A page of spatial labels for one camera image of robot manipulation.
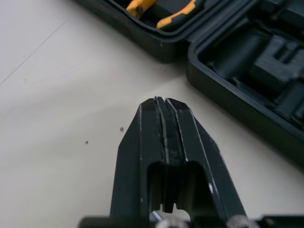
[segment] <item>white surface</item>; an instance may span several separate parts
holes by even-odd
[[[120,127],[155,95],[192,108],[248,216],[304,213],[304,175],[195,91],[184,64],[158,63],[69,0],[1,0],[0,32],[0,227],[108,215]]]

